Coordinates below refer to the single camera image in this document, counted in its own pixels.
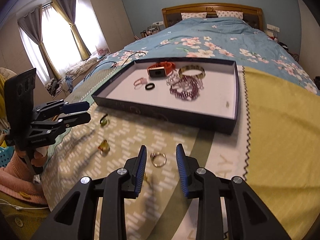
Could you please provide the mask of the left forearm pink sleeve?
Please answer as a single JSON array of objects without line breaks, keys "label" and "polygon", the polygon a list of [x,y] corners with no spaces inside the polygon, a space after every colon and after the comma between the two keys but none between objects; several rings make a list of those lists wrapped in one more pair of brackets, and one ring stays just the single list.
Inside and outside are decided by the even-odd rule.
[{"label": "left forearm pink sleeve", "polygon": [[1,167],[1,192],[26,202],[46,205],[47,200],[41,184],[33,182],[34,176],[16,154],[6,167]]}]

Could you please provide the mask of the left hand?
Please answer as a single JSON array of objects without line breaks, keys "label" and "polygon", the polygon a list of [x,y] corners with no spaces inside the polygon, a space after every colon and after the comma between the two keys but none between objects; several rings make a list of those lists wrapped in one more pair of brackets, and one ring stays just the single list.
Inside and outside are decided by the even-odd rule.
[{"label": "left hand", "polygon": [[[27,155],[25,151],[21,151],[17,146],[15,146],[15,152],[17,155],[24,159]],[[30,160],[31,165],[36,167],[42,167],[48,159],[48,146],[37,148],[34,152],[34,157]]]}]

